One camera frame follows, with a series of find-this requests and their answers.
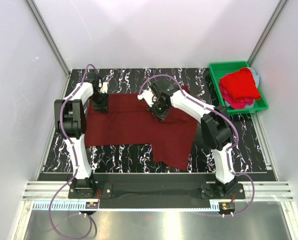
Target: white robotic arm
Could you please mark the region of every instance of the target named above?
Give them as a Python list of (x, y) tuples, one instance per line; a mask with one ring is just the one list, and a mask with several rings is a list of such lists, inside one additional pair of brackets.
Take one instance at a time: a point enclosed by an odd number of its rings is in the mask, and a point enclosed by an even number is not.
[(91, 176), (92, 170), (87, 159), (85, 147), (85, 132), (87, 129), (87, 121), (84, 113), (84, 104), (88, 99), (92, 98), (93, 107), (100, 112), (107, 112), (108, 106), (108, 82), (103, 82), (100, 77), (94, 75), (94, 79), (86, 79), (82, 84), (78, 83), (70, 95), (64, 99), (59, 99), (54, 102), (55, 129), (62, 135), (60, 128), (60, 108), (64, 100), (72, 96), (66, 104), (63, 116), (63, 126), (69, 139), (64, 137), (64, 142), (67, 145), (67, 150), (71, 157), (73, 169), (76, 169), (76, 161), (73, 160), (74, 151), (78, 162), (77, 180), (88, 179)]
[(217, 108), (213, 105), (204, 103), (198, 99), (194, 99), (204, 107), (196, 104), (189, 98), (187, 92), (175, 86), (168, 86), (164, 81), (154, 82), (150, 90), (144, 90), (138, 96), (140, 101), (145, 100), (149, 105), (151, 111), (159, 121), (162, 121), (168, 114), (170, 107), (180, 109), (201, 123), (202, 140), (203, 143), (211, 148), (213, 153), (216, 172), (215, 176), (219, 184), (223, 186), (224, 192), (230, 191), (237, 181), (232, 173), (233, 162), (231, 156), (231, 149), (227, 150), (233, 141), (233, 134), (229, 126), (222, 121), (222, 119), (215, 116), (210, 110), (216, 110), (225, 116), (228, 116), (226, 109), (223, 106)]

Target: green basket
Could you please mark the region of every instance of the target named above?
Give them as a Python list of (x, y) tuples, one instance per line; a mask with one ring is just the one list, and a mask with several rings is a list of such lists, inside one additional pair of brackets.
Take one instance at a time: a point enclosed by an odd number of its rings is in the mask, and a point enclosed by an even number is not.
[[(211, 63), (209, 65), (210, 68), (210, 76), (215, 88), (215, 92), (217, 93), (219, 103), (223, 106), (225, 105), (225, 101), (221, 95), (219, 89), (219, 81), (223, 78), (226, 74), (231, 74), (235, 71), (239, 71), (241, 68), (249, 67), (246, 61), (229, 61), (229, 62), (218, 62), (218, 63)], [(227, 111), (229, 115), (236, 115), (236, 114), (255, 114), (262, 110), (268, 108), (268, 104), (266, 99), (261, 92), (260, 87), (258, 88), (259, 93), (261, 94), (261, 99), (255, 101), (253, 108), (246, 108), (246, 109), (233, 109), (232, 107), (227, 107)]]

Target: stainless steel surface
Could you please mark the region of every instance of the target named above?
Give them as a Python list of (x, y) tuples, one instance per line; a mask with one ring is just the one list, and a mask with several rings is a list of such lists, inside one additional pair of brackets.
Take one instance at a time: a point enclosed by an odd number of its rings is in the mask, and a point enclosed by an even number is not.
[[(246, 203), (238, 203), (239, 209)], [(72, 211), (54, 211), (58, 230), (81, 237), (89, 229), (83, 216), (64, 218)], [(245, 214), (234, 217), (202, 216), (194, 212), (105, 212), (92, 215), (97, 231), (86, 239), (97, 240), (289, 240), (282, 207), (277, 202), (256, 202)], [(47, 211), (35, 211), (27, 227), (26, 240), (61, 240), (51, 229)]]
[(57, 48), (57, 45), (53, 39), (53, 37), (51, 36), (48, 28), (47, 28), (47, 25), (43, 19), (43, 17), (41, 16), (36, 4), (35, 4), (35, 1), (34, 0), (24, 0), (27, 5), (28, 5), (28, 8), (29, 10), (31, 11), (34, 19), (36, 20), (44, 38), (46, 39), (51, 51), (53, 52), (55, 58), (57, 59), (57, 61), (59, 62), (62, 70), (64, 71), (64, 73), (69, 76), (70, 74), (70, 69), (68, 68), (64, 58), (62, 57), (59, 49)]
[[(182, 173), (157, 173), (161, 174), (182, 174)], [(240, 182), (243, 184), (246, 199), (249, 200), (252, 196), (252, 185), (250, 182)], [(32, 200), (51, 200), (56, 191), (65, 184), (64, 181), (29, 181), (26, 190), (23, 194), (24, 201)], [(293, 196), (290, 192), (289, 185), (286, 181), (255, 181), (255, 202), (290, 202), (293, 201)], [(56, 200), (68, 200), (69, 186), (65, 186), (57, 195)]]
[(254, 47), (254, 49), (253, 49), (253, 51), (252, 51), (252, 53), (251, 53), (251, 55), (248, 59), (249, 66), (251, 66), (254, 63), (257, 54), (259, 53), (261, 47), (263, 46), (264, 42), (266, 41), (271, 29), (274, 27), (278, 17), (280, 16), (282, 11), (284, 10), (284, 8), (285, 8), (288, 1), (289, 0), (280, 0), (278, 2), (277, 7), (274, 9), (274, 11), (273, 11), (267, 25), (265, 26), (265, 28), (264, 28), (264, 30), (263, 30), (257, 44), (255, 45), (255, 47)]

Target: black and white patterned surface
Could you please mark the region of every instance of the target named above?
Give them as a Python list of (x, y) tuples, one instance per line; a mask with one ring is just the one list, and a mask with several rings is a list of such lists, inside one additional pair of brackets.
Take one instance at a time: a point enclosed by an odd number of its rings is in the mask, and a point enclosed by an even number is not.
[[(219, 104), (208, 68), (141, 68), (141, 69), (97, 69), (105, 82), (109, 82), (111, 93), (137, 93), (145, 79), (168, 74), (190, 89), (190, 94), (203, 102)], [(84, 70), (72, 70), (66, 96), (81, 81)], [(249, 114), (231, 117), (239, 133), (239, 145), (233, 150), (233, 166), (236, 172), (266, 172), (266, 165)], [(201, 127), (197, 133), (188, 158), (186, 172), (214, 172), (215, 164), (210, 149), (201, 144)], [(95, 146), (86, 149), (93, 172), (95, 173), (168, 173), (179, 172), (164, 163), (153, 161), (150, 144)], [(55, 133), (43, 172), (72, 172), (71, 157), (67, 146), (59, 134)]]

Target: dark red cloth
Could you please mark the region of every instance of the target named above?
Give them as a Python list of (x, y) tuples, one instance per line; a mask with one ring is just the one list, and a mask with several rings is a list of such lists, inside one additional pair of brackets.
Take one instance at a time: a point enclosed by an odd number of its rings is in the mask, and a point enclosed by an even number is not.
[(252, 72), (243, 67), (239, 71), (227, 74), (220, 79), (221, 85), (232, 96), (235, 102), (246, 98), (259, 100), (261, 95), (256, 87)]
[(136, 93), (111, 94), (109, 114), (96, 112), (90, 101), (85, 146), (151, 144), (155, 162), (186, 170), (197, 121), (172, 107), (165, 120), (159, 122), (147, 108)]

